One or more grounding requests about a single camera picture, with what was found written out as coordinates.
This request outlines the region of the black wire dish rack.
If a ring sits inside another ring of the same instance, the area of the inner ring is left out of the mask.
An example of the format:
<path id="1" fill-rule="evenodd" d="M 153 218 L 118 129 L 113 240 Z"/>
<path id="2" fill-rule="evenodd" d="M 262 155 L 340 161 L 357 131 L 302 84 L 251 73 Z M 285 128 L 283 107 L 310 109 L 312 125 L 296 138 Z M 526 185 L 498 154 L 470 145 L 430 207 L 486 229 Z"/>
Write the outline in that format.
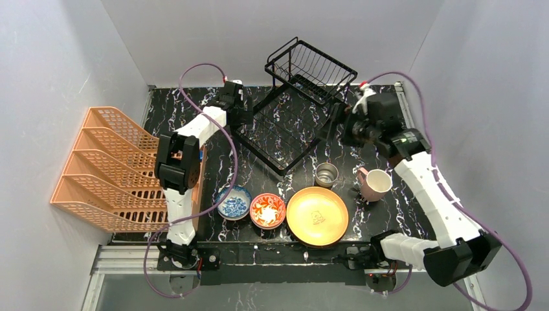
<path id="1" fill-rule="evenodd" d="M 355 69 L 294 37 L 267 57 L 272 77 L 266 96 L 254 102 L 251 124 L 234 138 L 279 176 L 285 176 L 320 143 L 334 106 L 357 78 Z"/>

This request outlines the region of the blue floral bowl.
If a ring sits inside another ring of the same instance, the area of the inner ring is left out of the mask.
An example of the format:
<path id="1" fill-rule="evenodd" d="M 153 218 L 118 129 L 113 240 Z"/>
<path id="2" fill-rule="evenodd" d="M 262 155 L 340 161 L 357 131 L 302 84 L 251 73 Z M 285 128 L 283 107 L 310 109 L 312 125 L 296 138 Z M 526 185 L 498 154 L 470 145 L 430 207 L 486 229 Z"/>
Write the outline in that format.
<path id="1" fill-rule="evenodd" d="M 241 220 L 250 211 L 252 197 L 250 192 L 243 187 L 234 186 L 231 191 L 224 187 L 216 197 L 218 214 L 226 220 Z"/>

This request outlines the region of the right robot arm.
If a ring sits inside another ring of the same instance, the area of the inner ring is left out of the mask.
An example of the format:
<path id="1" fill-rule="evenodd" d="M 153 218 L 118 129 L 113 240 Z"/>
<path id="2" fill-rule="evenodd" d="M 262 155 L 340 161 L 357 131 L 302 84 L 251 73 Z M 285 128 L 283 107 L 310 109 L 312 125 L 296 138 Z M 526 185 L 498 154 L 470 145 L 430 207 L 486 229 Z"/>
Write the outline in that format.
<path id="1" fill-rule="evenodd" d="M 502 247 L 472 217 L 460 211 L 441 173 L 432 163 L 432 148 L 421 132 L 405 124 L 399 100 L 388 93 L 362 98 L 354 107 L 330 104 L 328 120 L 320 129 L 323 139 L 333 139 L 341 125 L 343 145 L 373 144 L 388 159 L 413 192 L 435 232 L 435 240 L 406 236 L 388 230 L 370 239 L 367 258 L 375 262 L 401 261 L 425 270 L 440 286 L 484 271 Z"/>

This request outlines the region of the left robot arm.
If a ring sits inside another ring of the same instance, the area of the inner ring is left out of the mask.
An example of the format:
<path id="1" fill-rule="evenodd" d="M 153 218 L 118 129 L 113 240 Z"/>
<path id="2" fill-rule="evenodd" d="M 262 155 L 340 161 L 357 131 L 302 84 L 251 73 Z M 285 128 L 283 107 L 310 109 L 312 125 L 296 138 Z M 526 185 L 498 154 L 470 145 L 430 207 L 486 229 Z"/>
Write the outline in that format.
<path id="1" fill-rule="evenodd" d="M 252 120 L 242 81 L 232 80 L 226 81 L 212 102 L 191 121 L 160 135 L 154 174 L 168 206 L 167 244 L 189 246 L 196 235 L 190 218 L 192 189 L 203 179 L 199 158 L 203 145 L 220 129 L 250 124 Z"/>

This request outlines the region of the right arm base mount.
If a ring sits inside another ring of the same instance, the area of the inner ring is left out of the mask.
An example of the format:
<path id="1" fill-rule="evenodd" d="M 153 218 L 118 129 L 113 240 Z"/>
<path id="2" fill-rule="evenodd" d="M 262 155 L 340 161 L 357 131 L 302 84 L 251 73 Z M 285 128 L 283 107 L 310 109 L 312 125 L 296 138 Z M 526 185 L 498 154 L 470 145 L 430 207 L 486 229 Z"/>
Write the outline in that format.
<path id="1" fill-rule="evenodd" d="M 399 262 L 381 258 L 377 249 L 369 242 L 348 246 L 332 262 L 342 264 L 351 271 L 363 272 L 366 286 L 371 292 L 388 294 L 396 289 Z"/>

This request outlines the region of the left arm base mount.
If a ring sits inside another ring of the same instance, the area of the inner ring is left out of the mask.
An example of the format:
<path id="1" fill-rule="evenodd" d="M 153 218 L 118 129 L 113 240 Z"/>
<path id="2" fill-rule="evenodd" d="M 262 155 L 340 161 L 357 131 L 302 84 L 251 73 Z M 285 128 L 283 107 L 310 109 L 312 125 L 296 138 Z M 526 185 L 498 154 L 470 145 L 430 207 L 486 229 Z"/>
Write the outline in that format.
<path id="1" fill-rule="evenodd" d="M 205 247 L 192 242 L 179 245 L 167 240 L 157 245 L 159 271 L 214 271 L 221 265 L 221 253 L 217 248 Z"/>

